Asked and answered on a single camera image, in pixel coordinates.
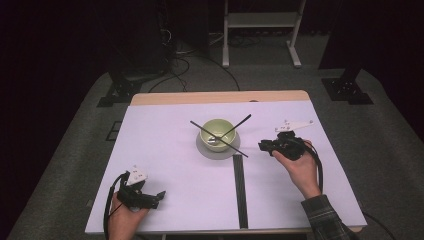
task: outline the sleeve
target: sleeve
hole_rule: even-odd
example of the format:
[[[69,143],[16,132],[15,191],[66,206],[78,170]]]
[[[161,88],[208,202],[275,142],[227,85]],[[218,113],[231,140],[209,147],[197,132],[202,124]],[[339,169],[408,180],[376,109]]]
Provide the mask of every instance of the sleeve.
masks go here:
[[[343,224],[326,195],[307,199],[302,202],[302,206],[309,219],[316,240],[359,239],[355,233]]]

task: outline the white tabletop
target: white tabletop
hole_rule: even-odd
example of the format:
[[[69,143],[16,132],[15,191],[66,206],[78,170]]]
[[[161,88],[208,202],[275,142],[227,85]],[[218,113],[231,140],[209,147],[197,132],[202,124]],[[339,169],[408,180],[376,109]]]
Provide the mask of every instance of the white tabletop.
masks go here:
[[[274,128],[284,120],[314,122],[295,132],[297,137],[311,140],[319,153],[324,193],[347,226],[366,225],[312,102],[296,100],[128,107],[86,232],[103,232],[109,187],[133,165],[149,175],[143,193],[166,191],[139,232],[246,231],[239,227],[231,152],[228,156],[221,154],[221,160],[212,159],[213,154],[204,152],[196,142],[199,129],[190,121],[203,125],[210,119],[223,118],[237,124],[248,114],[252,117],[237,131],[240,150],[249,156],[243,159],[249,231],[303,232],[310,227],[300,204],[303,197],[286,170],[258,148],[260,140],[276,138]]]

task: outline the dark background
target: dark background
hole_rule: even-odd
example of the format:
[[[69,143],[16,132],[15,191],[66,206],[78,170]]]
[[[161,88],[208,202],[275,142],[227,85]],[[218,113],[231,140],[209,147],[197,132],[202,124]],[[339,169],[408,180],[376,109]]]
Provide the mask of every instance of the dark background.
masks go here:
[[[84,96],[108,71],[115,49],[93,10],[99,2],[116,3],[0,3],[0,238],[8,235],[25,207]],[[178,7],[177,0],[170,2]],[[208,9],[209,31],[222,31],[223,1],[196,2],[198,12]],[[296,8],[296,1],[230,2],[234,11]],[[331,32],[321,69],[344,68],[352,55],[359,53],[363,68],[382,83],[424,139],[422,10],[418,3],[400,0],[308,1],[301,34]]]

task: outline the cable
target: cable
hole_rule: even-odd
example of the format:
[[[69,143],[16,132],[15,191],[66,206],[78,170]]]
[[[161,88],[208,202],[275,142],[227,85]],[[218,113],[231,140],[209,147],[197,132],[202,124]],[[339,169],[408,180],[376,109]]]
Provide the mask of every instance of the cable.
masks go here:
[[[116,178],[116,180],[113,182],[112,186],[109,189],[109,194],[107,196],[107,200],[106,200],[106,206],[105,206],[105,212],[103,214],[103,231],[105,233],[105,238],[109,239],[109,211],[110,211],[110,205],[112,203],[112,197],[113,197],[113,193],[115,192],[115,185],[116,183],[125,176],[124,174],[119,175],[119,177]]]
[[[170,80],[170,79],[173,79],[173,78],[178,78],[179,76],[181,76],[181,75],[183,75],[183,74],[185,74],[189,69],[190,69],[190,63],[187,61],[187,60],[184,60],[184,59],[181,59],[181,58],[175,58],[175,59],[177,59],[177,60],[181,60],[181,61],[184,61],[184,62],[186,62],[187,63],[187,68],[182,72],[182,73],[180,73],[180,74],[175,74],[172,70],[171,70],[171,72],[172,72],[172,74],[174,74],[174,76],[172,76],[172,77],[168,77],[168,78],[165,78],[165,79],[163,79],[163,80],[161,80],[161,81],[159,81],[158,83],[156,83],[155,85],[153,85],[153,87],[151,87],[150,88],[150,90],[148,91],[148,93],[151,93],[152,91],[153,91],[153,89],[155,89],[157,86],[159,86],[160,84],[162,84],[163,82],[166,82],[166,81],[168,81],[168,80]]]
[[[121,206],[122,206],[122,203],[121,203],[121,204],[119,204],[119,206],[118,206],[118,207],[116,207],[116,208],[115,208],[115,210],[113,210],[113,211],[109,214],[109,217],[110,217],[110,216],[112,216],[112,215],[116,212],[116,210],[118,210]]]
[[[166,43],[162,43],[164,46],[167,46],[168,47],[168,44],[172,40],[172,33],[168,29],[161,29],[160,31],[161,32],[167,32],[168,33],[168,35],[169,35],[168,40],[166,41]]]
[[[396,240],[396,238],[395,238],[395,236],[393,235],[393,233],[386,227],[386,226],[384,226],[384,224],[383,223],[381,223],[377,218],[375,218],[375,217],[373,217],[373,216],[371,216],[370,214],[368,214],[368,213],[366,213],[366,212],[364,212],[364,211],[362,211],[362,214],[364,214],[364,216],[366,216],[366,217],[368,217],[368,218],[370,218],[371,220],[373,220],[375,223],[377,223],[378,225],[380,225],[380,227],[382,227],[385,231],[386,231],[386,233],[387,234],[389,234],[389,236],[390,236],[390,238],[391,239],[393,239],[393,240]]]
[[[253,45],[259,44],[261,42],[262,42],[262,38],[260,38],[260,37],[258,37],[258,40],[255,41],[252,38],[234,36],[234,37],[229,39],[228,45],[231,46],[231,47],[235,47],[235,48],[248,48],[248,47],[251,47]]]
[[[234,75],[230,72],[230,71],[228,71],[227,69],[225,69],[221,64],[219,64],[219,63],[217,63],[217,62],[215,62],[214,60],[212,60],[211,58],[209,58],[209,57],[205,57],[205,56],[201,56],[201,55],[191,55],[191,56],[184,56],[184,57],[200,57],[200,58],[205,58],[205,59],[207,59],[207,60],[209,60],[209,61],[211,61],[211,62],[213,62],[213,63],[215,63],[216,65],[218,65],[222,70],[224,70],[225,72],[227,72],[228,73],[228,75],[230,75],[231,76],[231,78],[234,80],[234,83],[236,84],[236,87],[237,87],[237,91],[241,91],[240,90],[240,86],[239,86],[239,84],[238,84],[238,82],[237,82],[237,79],[234,77]]]
[[[222,39],[224,39],[224,34],[223,33],[209,33],[209,35],[219,35],[216,39],[213,39],[213,40],[211,40],[209,42],[209,46],[212,46],[212,45],[218,43],[219,41],[221,41]],[[197,49],[191,49],[191,50],[184,51],[184,52],[178,51],[175,54],[177,54],[177,55],[185,55],[185,54],[190,54],[190,53],[193,53],[193,52],[196,52],[196,51],[197,51]]]
[[[304,143],[305,150],[307,152],[309,152],[311,154],[312,158],[315,160],[315,164],[317,165],[317,168],[318,168],[318,187],[319,187],[319,190],[321,191],[321,193],[323,193],[323,190],[324,190],[323,189],[324,188],[324,173],[323,173],[323,170],[322,170],[322,163],[321,163],[321,160],[319,159],[318,152],[315,149],[315,147],[312,144],[310,144],[309,142],[303,141],[303,143]]]

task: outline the bowl rim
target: bowl rim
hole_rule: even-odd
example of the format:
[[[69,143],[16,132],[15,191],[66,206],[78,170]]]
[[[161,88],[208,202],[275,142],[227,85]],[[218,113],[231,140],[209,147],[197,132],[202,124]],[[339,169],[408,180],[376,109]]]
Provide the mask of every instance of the bowl rim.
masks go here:
[[[211,119],[211,120],[208,120],[207,122],[205,122],[204,124],[203,124],[203,128],[204,128],[204,126],[207,124],[207,123],[209,123],[209,122],[211,122],[211,121],[216,121],[216,120],[220,120],[220,121],[224,121],[224,122],[227,122],[227,123],[229,123],[230,125],[231,125],[231,128],[232,127],[234,127],[234,125],[230,122],[230,121],[228,121],[228,120],[226,120],[226,119],[223,119],[223,118],[214,118],[214,119]],[[232,142],[234,142],[234,139],[236,139],[236,137],[237,137],[237,130],[236,129],[234,129],[233,130],[234,131],[234,135],[233,135],[233,137],[231,138],[231,140],[230,141],[228,141],[227,143],[228,144],[231,144]],[[205,139],[203,139],[203,136],[202,136],[202,132],[205,132],[205,131],[203,131],[202,129],[200,129],[200,131],[199,131],[199,135],[200,135],[200,139],[202,140],[202,142],[206,145],[206,146],[208,146],[208,147],[210,147],[210,148],[214,148],[214,149],[220,149],[220,148],[229,148],[229,146],[227,145],[227,144],[225,144],[225,143],[222,143],[222,142],[220,142],[221,144],[224,144],[224,145],[211,145],[211,144],[209,144]]]

